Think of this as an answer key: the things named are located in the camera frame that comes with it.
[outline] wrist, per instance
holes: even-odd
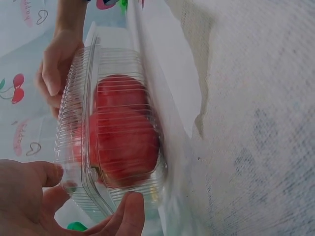
[[[82,38],[87,4],[86,0],[59,0],[54,35],[70,30]]]

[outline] textured white cloth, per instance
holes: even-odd
[[[152,86],[171,170],[166,235],[315,235],[315,1],[166,2],[203,97],[190,138],[170,105],[178,93]]]

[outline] green object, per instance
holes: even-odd
[[[0,89],[2,89],[4,87],[4,84],[5,84],[5,79],[3,79],[0,83]]]
[[[80,222],[73,222],[68,225],[67,229],[83,232],[87,230],[88,228],[82,225]]]
[[[123,14],[127,11],[128,8],[128,0],[120,0],[119,6],[122,9]]]

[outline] clear plastic container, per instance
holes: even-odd
[[[77,53],[63,93],[56,138],[62,184],[95,222],[115,212],[128,191],[157,208],[166,175],[162,133],[140,55],[101,48],[95,36]]]

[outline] tomato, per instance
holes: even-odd
[[[132,109],[117,107],[107,111],[90,116],[90,164],[99,176],[104,174],[111,187],[136,184],[157,164],[158,134],[145,116]],[[80,128],[74,136],[80,139]],[[80,156],[81,142],[74,142],[72,149],[74,156]]]
[[[126,75],[110,75],[102,79],[94,91],[93,111],[104,111],[117,106],[128,106],[147,114],[149,106],[145,87]]]

